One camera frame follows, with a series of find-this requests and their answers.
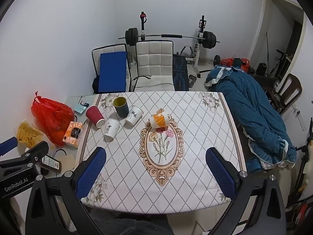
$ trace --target door frame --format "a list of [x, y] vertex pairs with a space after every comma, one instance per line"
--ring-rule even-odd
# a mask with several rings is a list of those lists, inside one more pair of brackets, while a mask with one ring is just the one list
[[[258, 54], [261, 52], [261, 49], [262, 49], [262, 46], [263, 46], [263, 43], [264, 43], [264, 40], [265, 40], [265, 37], [262, 37], [260, 34], [261, 34], [261, 30], [262, 30], [262, 28], [265, 26], [266, 27], [266, 24], [267, 24], [267, 18], [266, 18], [266, 13], [267, 13], [267, 11], [266, 10], [268, 10], [269, 8], [268, 7], [266, 7], [266, 5], [269, 5], [268, 3], [267, 3], [267, 1], [269, 2], [269, 0], [263, 0], [263, 8], [262, 8], [262, 13], [261, 13], [261, 17], [260, 17], [260, 23], [259, 23], [259, 26], [258, 26], [258, 30], [257, 30], [257, 33], [256, 33], [256, 36], [255, 36], [255, 40], [254, 40], [254, 43], [253, 43], [253, 45], [252, 45], [252, 48], [251, 48], [251, 50], [250, 50], [250, 55], [249, 55], [249, 60], [251, 61], [251, 59], [253, 60], [253, 59], [257, 59], [257, 58], [255, 58], [255, 56], [256, 56], [256, 53], [255, 52], [258, 52], [258, 50], [256, 50], [256, 48], [257, 49], [260, 49], [259, 50], [259, 52], [258, 52]], [[284, 0], [284, 1], [287, 1], [287, 2], [289, 2], [289, 3], [291, 3], [291, 4], [293, 4], [293, 5], [295, 5], [295, 6], [297, 6], [297, 7], [299, 7], [299, 8], [301, 8], [301, 6], [298, 4], [298, 3], [296, 3], [296, 2], [294, 2], [294, 1], [292, 1], [292, 0]], [[295, 65], [295, 62], [296, 62], [296, 60], [297, 60], [297, 58], [298, 58], [298, 55], [299, 55], [299, 53], [300, 53], [300, 50], [301, 50], [301, 47], [302, 47], [302, 43], [303, 43], [303, 39], [304, 39], [304, 35], [305, 35], [305, 32], [306, 32], [306, 23], [307, 23], [307, 16], [306, 16], [306, 14], [305, 14], [305, 12], [303, 13], [303, 25], [302, 25], [302, 32], [301, 32], [301, 36], [300, 36], [300, 40], [299, 40], [299, 44], [298, 44], [298, 47], [297, 47], [297, 50], [296, 50], [296, 52], [295, 52], [295, 55], [294, 55], [294, 58], [292, 59], [292, 62], [291, 62], [291, 64], [290, 64], [290, 66], [289, 66], [289, 68], [288, 68], [288, 70], [287, 70], [287, 72], [286, 72], [286, 74], [285, 74], [285, 76], [284, 76], [284, 78], [281, 80], [281, 83], [279, 84], [279, 86], [278, 86], [278, 88], [277, 89], [279, 89], [280, 87], [281, 87], [281, 85], [283, 84], [283, 82], [285, 81], [285, 79], [286, 79], [286, 77], [287, 77], [287, 75], [291, 72], [291, 70], [292, 70], [292, 68], [293, 68], [293, 66]]]

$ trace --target doorway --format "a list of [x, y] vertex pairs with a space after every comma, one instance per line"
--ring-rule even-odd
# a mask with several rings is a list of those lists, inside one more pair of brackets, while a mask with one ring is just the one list
[[264, 0], [259, 35], [251, 55], [251, 66], [267, 66], [265, 76], [282, 81], [301, 42], [304, 12], [287, 0]]

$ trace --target blue gripper pad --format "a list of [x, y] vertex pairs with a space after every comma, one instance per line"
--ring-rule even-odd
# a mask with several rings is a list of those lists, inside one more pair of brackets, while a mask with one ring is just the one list
[[7, 152], [11, 151], [18, 146], [18, 139], [12, 137], [5, 142], [0, 143], [0, 156], [5, 155]]
[[225, 161], [225, 159], [214, 147], [211, 147], [207, 150], [205, 159], [224, 196], [233, 200], [235, 198], [237, 189], [236, 181], [234, 180], [234, 172], [237, 174], [235, 167], [230, 162]]
[[106, 162], [106, 152], [104, 148], [97, 147], [91, 156], [84, 162], [89, 163], [82, 175], [76, 181], [75, 194], [78, 199], [87, 197], [90, 189], [96, 181], [99, 173]]

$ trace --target white tablecloth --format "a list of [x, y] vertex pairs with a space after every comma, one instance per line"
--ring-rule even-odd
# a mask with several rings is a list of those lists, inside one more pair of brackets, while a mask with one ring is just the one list
[[[132, 127], [112, 107], [117, 96], [144, 115]], [[205, 153], [216, 147], [237, 170], [245, 170], [240, 142], [223, 95], [210, 92], [135, 92], [103, 94], [98, 105], [104, 118], [120, 120], [113, 141], [92, 126], [82, 155], [96, 147], [107, 161], [84, 204], [132, 213], [175, 213], [222, 204], [223, 196], [206, 165]], [[164, 109], [171, 125], [151, 129], [149, 118]]]

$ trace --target dark green mug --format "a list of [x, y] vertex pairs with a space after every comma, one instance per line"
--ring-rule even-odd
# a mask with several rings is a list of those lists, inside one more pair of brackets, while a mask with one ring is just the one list
[[113, 101], [113, 105], [116, 109], [117, 114], [121, 118], [126, 118], [129, 114], [129, 108], [127, 105], [127, 100], [124, 97], [118, 97]]

